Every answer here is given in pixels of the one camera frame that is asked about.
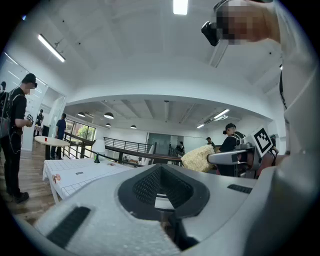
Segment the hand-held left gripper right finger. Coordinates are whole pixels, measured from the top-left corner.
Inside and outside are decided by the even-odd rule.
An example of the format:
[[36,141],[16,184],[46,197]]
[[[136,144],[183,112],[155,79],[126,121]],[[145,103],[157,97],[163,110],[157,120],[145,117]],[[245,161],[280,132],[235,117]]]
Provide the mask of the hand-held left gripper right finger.
[[164,256],[243,256],[248,229],[236,218],[255,181],[161,165],[161,191],[172,210]]

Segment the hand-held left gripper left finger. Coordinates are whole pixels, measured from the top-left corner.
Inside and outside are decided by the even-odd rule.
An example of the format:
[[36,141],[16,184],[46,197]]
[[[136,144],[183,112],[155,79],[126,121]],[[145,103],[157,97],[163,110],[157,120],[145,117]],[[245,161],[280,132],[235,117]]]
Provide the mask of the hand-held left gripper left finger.
[[96,179],[50,208],[34,227],[47,237],[75,207],[90,212],[67,243],[66,251],[78,256],[176,256],[180,249],[160,222],[137,219],[119,202],[118,189],[129,178],[145,171],[131,168]]

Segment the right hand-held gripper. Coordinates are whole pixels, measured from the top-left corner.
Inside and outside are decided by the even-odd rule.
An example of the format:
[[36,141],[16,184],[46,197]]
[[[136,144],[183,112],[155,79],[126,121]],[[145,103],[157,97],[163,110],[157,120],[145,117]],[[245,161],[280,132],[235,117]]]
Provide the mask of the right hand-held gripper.
[[207,155],[207,162],[215,165],[241,165],[235,175],[241,178],[257,178],[265,154],[272,153],[273,143],[262,126],[250,135],[238,140],[235,150]]

